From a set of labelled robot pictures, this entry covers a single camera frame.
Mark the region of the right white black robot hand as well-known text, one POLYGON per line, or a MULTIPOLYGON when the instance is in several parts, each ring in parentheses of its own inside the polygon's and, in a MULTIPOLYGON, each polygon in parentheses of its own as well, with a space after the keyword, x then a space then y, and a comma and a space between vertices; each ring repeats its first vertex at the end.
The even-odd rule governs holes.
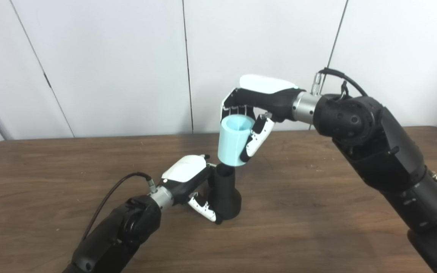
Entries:
POLYGON ((230 115, 244 115, 253 119, 245 144, 238 148, 239 159, 247 163, 271 134, 276 123, 295 121, 293 106, 306 91, 286 80, 255 74, 241 76, 221 103, 223 120, 230 115))

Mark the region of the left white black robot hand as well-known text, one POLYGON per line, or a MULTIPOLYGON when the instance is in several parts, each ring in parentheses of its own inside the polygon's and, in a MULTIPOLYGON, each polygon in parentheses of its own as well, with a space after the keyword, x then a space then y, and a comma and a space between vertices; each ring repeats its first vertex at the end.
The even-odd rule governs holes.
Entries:
POLYGON ((161 210, 188 204, 209 221, 222 223, 220 216, 198 192, 199 186, 214 178, 216 165, 208 163, 208 158, 208 154, 186 155, 163 173, 156 190, 150 194, 161 210))

